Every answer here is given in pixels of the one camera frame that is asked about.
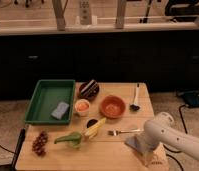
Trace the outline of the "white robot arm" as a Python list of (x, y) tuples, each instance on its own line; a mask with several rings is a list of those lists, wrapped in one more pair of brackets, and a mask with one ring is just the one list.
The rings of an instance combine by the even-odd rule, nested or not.
[(137, 136), (141, 154), (154, 151), (160, 142), (170, 145), (199, 161), (199, 138), (172, 128), (173, 117), (161, 112), (144, 123), (144, 131)]

